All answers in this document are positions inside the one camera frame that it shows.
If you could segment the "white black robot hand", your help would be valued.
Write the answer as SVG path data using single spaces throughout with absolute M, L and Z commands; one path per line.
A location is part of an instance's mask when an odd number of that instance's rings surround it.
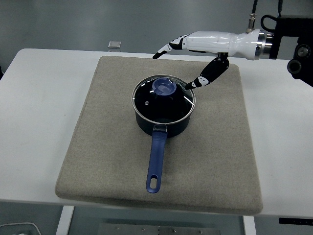
M 183 49 L 192 52 L 217 54 L 218 56 L 202 70 L 200 75 L 185 86 L 186 90 L 200 88 L 212 83 L 228 69 L 229 56 L 239 54 L 248 60 L 254 60 L 259 34 L 259 29 L 242 34 L 196 31 L 170 41 L 157 51 L 153 59 L 158 59 L 173 50 Z

